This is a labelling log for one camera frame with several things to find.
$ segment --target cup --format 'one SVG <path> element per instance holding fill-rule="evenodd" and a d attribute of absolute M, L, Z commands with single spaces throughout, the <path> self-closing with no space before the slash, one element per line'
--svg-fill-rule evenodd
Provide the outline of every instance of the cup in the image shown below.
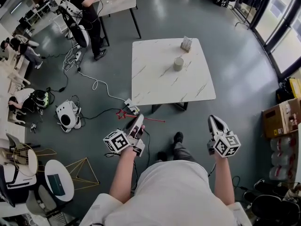
<path fill-rule="evenodd" d="M 183 65 L 184 65 L 184 60 L 182 58 L 179 57 L 174 59 L 174 70 L 176 71 L 182 70 Z"/>

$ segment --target cardboard box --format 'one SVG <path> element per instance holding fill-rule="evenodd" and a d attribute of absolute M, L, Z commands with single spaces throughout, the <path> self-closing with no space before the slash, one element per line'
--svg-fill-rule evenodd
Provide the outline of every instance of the cardboard box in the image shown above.
<path fill-rule="evenodd" d="M 279 137 L 298 129 L 301 123 L 301 99 L 282 102 L 262 112 L 266 138 Z"/>

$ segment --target power strip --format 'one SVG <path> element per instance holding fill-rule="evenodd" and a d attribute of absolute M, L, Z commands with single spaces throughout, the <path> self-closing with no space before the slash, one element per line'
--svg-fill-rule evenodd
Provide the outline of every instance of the power strip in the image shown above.
<path fill-rule="evenodd" d="M 134 115 L 139 114 L 139 112 L 140 112 L 139 108 L 137 106 L 133 105 L 133 102 L 131 101 L 131 99 L 127 99 L 124 103 L 126 104 L 127 108 L 130 109 Z"/>
<path fill-rule="evenodd" d="M 78 61 L 81 55 L 81 51 L 77 52 L 75 55 L 75 61 Z"/>

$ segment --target red star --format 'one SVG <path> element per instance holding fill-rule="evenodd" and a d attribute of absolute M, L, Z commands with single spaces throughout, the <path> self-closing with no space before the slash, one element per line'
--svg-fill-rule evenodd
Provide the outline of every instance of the red star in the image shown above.
<path fill-rule="evenodd" d="M 123 111 L 123 110 L 120 109 L 120 111 L 116 113 L 116 115 L 118 116 L 118 120 L 125 119 L 126 118 L 126 113 L 127 113 L 126 111 Z"/>

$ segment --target person in white shirt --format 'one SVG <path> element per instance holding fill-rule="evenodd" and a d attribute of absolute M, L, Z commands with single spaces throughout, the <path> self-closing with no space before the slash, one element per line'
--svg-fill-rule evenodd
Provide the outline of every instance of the person in white shirt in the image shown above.
<path fill-rule="evenodd" d="M 9 110 L 14 112 L 16 109 L 21 110 L 22 108 L 26 108 L 30 111 L 34 111 L 34 101 L 30 98 L 33 92 L 34 89 L 32 88 L 17 91 L 15 96 L 12 96 L 8 100 Z"/>
<path fill-rule="evenodd" d="M 183 134 L 174 137 L 174 160 L 158 153 L 158 162 L 139 178 L 131 198 L 136 152 L 121 152 L 109 194 L 100 194 L 80 226 L 236 226 L 228 207 L 235 203 L 227 158 L 214 154 L 216 177 L 211 192 L 206 170 L 183 146 Z"/>

